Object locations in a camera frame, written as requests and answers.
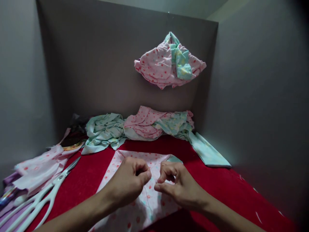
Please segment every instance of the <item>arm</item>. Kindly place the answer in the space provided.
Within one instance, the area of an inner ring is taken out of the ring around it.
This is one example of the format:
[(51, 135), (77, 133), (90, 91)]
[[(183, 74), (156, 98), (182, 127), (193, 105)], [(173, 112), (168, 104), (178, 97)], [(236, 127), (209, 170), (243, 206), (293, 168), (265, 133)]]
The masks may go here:
[[(203, 214), (221, 231), (264, 231), (203, 190), (183, 164), (162, 162), (160, 173), (154, 186), (156, 191), (170, 195), (186, 209)], [(175, 185), (165, 180), (172, 180)]]
[(134, 201), (150, 178), (144, 160), (126, 158), (101, 191), (35, 231), (88, 231), (102, 218)]

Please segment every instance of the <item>pink printed fabric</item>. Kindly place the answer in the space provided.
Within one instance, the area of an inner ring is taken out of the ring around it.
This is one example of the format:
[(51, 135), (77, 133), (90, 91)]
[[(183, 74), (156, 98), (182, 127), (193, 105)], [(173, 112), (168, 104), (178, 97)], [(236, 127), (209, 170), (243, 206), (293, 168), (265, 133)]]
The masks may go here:
[[(64, 138), (69, 132), (70, 129), (66, 131)], [(15, 171), (22, 177), (13, 184), (19, 189), (28, 190), (27, 195), (32, 196), (53, 182), (63, 171), (67, 160), (81, 148), (80, 146), (74, 150), (63, 151), (60, 143), (40, 156), (17, 164)]]
[[(187, 111), (187, 122), (194, 129), (193, 114)], [(131, 140), (154, 141), (164, 132), (161, 127), (153, 127), (152, 124), (161, 119), (171, 118), (174, 113), (159, 112), (150, 107), (141, 106), (136, 115), (130, 115), (124, 123), (125, 136)]]
[(134, 61), (135, 69), (150, 83), (160, 89), (171, 85), (173, 88), (182, 86), (194, 78), (206, 68), (206, 63), (199, 60), (189, 52), (189, 65), (192, 69), (190, 80), (177, 78), (176, 65), (172, 65), (172, 53), (168, 42), (162, 42), (154, 49), (146, 52), (139, 60)]
[(161, 162), (171, 159), (171, 161), (174, 162), (181, 162), (173, 155), (117, 150), (107, 168), (97, 192), (108, 183), (121, 165), (122, 161), (127, 157), (144, 159), (150, 168), (152, 177), (134, 202), (130, 205), (119, 208), (116, 212), (99, 221), (90, 230), (91, 232), (140, 231), (157, 220), (180, 209), (172, 198), (154, 190), (154, 185), (160, 177)]

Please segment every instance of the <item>forearm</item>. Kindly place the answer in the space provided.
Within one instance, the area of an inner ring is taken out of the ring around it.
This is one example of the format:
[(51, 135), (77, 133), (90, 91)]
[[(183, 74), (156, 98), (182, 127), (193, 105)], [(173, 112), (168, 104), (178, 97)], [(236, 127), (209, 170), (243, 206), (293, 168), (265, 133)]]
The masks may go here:
[(221, 231), (261, 232), (264, 231), (254, 223), (240, 216), (238, 213), (218, 201), (208, 193), (203, 196), (201, 214), (211, 220)]
[(39, 227), (36, 232), (88, 231), (115, 210), (104, 189), (78, 206)]

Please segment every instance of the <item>red tablecloth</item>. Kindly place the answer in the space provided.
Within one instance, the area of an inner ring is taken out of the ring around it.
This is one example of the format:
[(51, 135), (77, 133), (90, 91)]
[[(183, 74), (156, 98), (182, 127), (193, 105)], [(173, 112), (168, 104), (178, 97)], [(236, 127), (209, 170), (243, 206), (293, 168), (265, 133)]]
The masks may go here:
[[(296, 231), (294, 224), (257, 193), (232, 169), (206, 167), (191, 145), (171, 136), (162, 136), (153, 142), (126, 141), (120, 150), (173, 154), (183, 161), (193, 178), (212, 196), (228, 207), (257, 224), (266, 231)], [(61, 185), (53, 209), (47, 218), (58, 215), (78, 205), (96, 193), (115, 151), (110, 147), (104, 151), (82, 156), (76, 167)], [(80, 156), (77, 152), (66, 166)], [(47, 205), (29, 226), (33, 231), (43, 218)], [(181, 209), (161, 219), (145, 231), (219, 231), (204, 216)]]

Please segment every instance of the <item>scissor handle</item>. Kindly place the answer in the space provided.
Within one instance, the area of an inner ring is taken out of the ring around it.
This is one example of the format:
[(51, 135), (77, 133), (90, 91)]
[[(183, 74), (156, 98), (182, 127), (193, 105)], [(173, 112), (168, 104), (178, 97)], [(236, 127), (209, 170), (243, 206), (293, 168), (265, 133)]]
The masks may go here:
[(15, 221), (14, 223), (6, 230), (6, 232), (12, 232), (14, 231), (20, 223), (32, 212), (32, 210), (35, 209), (35, 207), (39, 204), (39, 202), (42, 200), (42, 198), (48, 193), (50, 189), (53, 188), (53, 184), (48, 185), (46, 188), (44, 188), (41, 192), (34, 195), (32, 198), (27, 200), (25, 203), (21, 204), (19, 207), (14, 209), (3, 221), (0, 223), (0, 227), (2, 227), (13, 215), (18, 213), (21, 209), (23, 209), (28, 204), (31, 204)]
[(33, 220), (35, 219), (35, 217), (39, 214), (39, 212), (41, 211), (41, 209), (43, 208), (43, 206), (49, 202), (49, 207), (47, 209), (47, 212), (45, 213), (43, 219), (41, 220), (41, 222), (38, 224), (38, 226), (36, 227), (36, 229), (38, 227), (40, 227), (45, 220), (47, 219), (49, 213), (52, 210), (52, 207), (54, 205), (55, 202), (55, 198), (57, 195), (57, 192), (62, 184), (62, 182), (64, 181), (65, 176), (64, 175), (60, 175), (59, 177), (57, 177), (52, 184), (50, 184), (51, 186), (53, 186), (52, 191), (48, 194), (48, 196), (46, 196), (40, 203), (37, 204), (37, 206), (34, 208), (34, 211), (29, 215), (29, 217), (25, 220), (25, 222), (18, 228), (17, 232), (24, 232), (28, 226), (31, 224), (31, 222), (33, 222)]

